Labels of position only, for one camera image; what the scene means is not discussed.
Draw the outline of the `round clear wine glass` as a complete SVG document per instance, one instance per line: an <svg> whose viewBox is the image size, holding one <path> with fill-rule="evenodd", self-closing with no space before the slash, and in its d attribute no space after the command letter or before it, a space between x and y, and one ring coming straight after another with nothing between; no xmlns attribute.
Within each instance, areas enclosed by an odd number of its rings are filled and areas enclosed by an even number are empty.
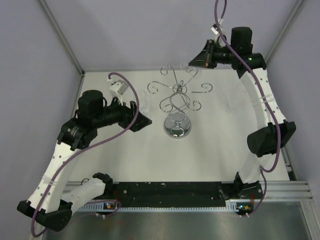
<svg viewBox="0 0 320 240"><path fill-rule="evenodd" d="M148 95L144 90L139 90L137 95L139 99L139 111L141 113L146 113L149 110L150 105Z"/></svg>

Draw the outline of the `ribbed clear flute glass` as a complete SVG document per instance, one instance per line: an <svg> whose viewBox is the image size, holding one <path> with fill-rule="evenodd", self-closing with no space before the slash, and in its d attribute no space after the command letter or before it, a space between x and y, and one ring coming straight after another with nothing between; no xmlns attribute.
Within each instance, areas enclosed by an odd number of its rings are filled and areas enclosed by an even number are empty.
<svg viewBox="0 0 320 240"><path fill-rule="evenodd" d="M227 87L227 105L230 111L235 110L244 99L246 90L241 82L232 84Z"/></svg>

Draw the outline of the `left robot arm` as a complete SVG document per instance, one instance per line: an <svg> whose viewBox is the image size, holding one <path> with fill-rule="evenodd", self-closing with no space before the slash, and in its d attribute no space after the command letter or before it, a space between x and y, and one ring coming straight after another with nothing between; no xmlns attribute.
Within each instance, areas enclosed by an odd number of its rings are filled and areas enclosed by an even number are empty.
<svg viewBox="0 0 320 240"><path fill-rule="evenodd" d="M103 93L87 90L78 99L78 109L62 125L52 159L33 194L18 203L17 210L47 229L59 232L73 214L96 197L109 198L114 191L113 180L106 173L96 173L71 193L63 193L77 164L76 157L91 146L98 129L114 124L137 132L152 124L152 120L137 110L137 104L120 104L113 97L107 104Z"/></svg>

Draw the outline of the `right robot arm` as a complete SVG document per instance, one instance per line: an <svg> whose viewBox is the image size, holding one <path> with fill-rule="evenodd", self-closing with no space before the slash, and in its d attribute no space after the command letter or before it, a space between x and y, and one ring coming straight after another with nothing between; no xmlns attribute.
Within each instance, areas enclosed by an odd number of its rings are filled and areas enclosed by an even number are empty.
<svg viewBox="0 0 320 240"><path fill-rule="evenodd" d="M281 149L297 127L295 122L286 119L277 104L264 57L253 52L252 30L249 27L234 27L230 42L216 24L211 30L215 39L207 40L203 50L188 66L214 69L219 64L230 65L250 97L257 130L246 138L250 153L235 175L231 192L232 196L245 198L259 189L259 178L263 173L276 169Z"/></svg>

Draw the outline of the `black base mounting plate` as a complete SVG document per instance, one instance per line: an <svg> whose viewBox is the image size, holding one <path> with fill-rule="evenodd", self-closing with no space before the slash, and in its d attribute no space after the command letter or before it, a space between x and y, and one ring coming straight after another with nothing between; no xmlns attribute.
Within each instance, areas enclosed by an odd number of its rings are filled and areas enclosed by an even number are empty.
<svg viewBox="0 0 320 240"><path fill-rule="evenodd" d="M119 182L107 186L103 196L120 201L123 208L197 208L224 207L227 200L250 202L262 194L258 182Z"/></svg>

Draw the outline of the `aluminium frame rail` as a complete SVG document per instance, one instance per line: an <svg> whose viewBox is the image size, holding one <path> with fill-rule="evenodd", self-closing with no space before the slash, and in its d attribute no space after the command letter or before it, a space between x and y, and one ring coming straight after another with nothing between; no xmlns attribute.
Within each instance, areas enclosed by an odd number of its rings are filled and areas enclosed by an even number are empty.
<svg viewBox="0 0 320 240"><path fill-rule="evenodd" d="M233 183L228 181L222 181L222 183ZM268 181L267 183L259 182L262 189L262 196L265 201L277 202L277 201L303 201L311 200L312 194L310 187L305 181ZM226 200L234 202L245 202L245 200Z"/></svg>

